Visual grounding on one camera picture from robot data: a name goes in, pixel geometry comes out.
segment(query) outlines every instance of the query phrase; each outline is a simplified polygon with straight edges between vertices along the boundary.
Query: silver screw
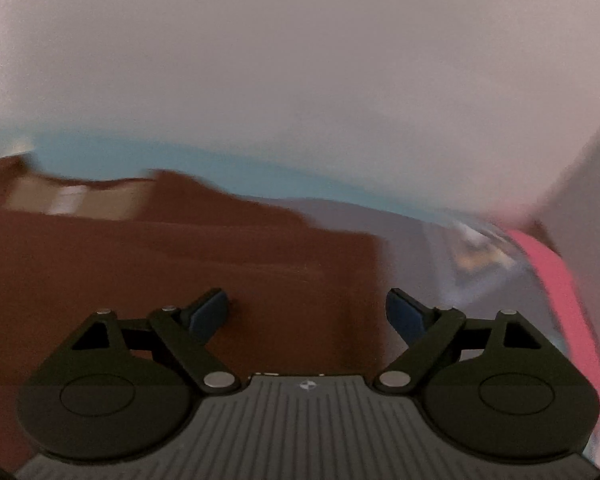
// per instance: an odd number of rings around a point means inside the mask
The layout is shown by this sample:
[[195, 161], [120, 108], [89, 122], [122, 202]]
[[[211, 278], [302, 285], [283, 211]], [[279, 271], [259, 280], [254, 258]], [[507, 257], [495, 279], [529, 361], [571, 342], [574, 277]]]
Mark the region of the silver screw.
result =
[[389, 388], [401, 388], [411, 382], [411, 377], [399, 370], [391, 370], [380, 375], [380, 382]]
[[211, 372], [205, 375], [205, 384], [209, 388], [226, 388], [235, 382], [235, 377], [228, 372]]

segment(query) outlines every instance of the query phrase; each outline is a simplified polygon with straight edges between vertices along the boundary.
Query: circular marker logo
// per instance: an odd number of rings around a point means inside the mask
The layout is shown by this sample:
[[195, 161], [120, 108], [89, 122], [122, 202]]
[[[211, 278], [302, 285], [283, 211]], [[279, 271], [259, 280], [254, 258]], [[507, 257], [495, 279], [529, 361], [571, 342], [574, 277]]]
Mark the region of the circular marker logo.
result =
[[308, 392], [309, 390], [317, 388], [318, 384], [316, 384], [314, 381], [310, 381], [309, 379], [307, 379], [298, 384], [298, 386], [300, 386], [304, 391]]

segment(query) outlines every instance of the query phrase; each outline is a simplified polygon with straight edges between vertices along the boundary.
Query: wall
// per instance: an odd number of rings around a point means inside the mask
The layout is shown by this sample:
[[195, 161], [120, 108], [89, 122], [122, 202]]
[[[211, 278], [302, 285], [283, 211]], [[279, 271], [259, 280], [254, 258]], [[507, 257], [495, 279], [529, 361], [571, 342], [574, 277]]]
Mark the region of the wall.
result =
[[600, 0], [0, 0], [0, 127], [515, 218], [600, 126]]
[[539, 219], [574, 275], [600, 345], [600, 142]]

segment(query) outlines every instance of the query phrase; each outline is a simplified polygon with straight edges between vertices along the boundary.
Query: pink strip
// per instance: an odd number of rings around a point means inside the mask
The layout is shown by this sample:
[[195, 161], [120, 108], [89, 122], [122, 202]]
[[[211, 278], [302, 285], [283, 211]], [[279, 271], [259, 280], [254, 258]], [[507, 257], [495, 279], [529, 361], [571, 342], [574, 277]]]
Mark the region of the pink strip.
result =
[[520, 231], [507, 234], [525, 251], [549, 299], [560, 324], [575, 367], [589, 380], [600, 396], [600, 352], [593, 330], [578, 300], [573, 277], [561, 259], [535, 238]]

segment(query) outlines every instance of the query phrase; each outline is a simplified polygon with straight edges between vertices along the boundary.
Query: gray ribbed plate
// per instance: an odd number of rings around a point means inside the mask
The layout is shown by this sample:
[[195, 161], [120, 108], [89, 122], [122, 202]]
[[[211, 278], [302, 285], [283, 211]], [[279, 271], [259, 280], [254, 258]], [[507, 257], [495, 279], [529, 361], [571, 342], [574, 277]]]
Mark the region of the gray ribbed plate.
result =
[[174, 440], [133, 462], [78, 466], [37, 455], [19, 480], [592, 480], [579, 455], [529, 466], [466, 455], [433, 433], [406, 397], [359, 376], [255, 376], [205, 399]]

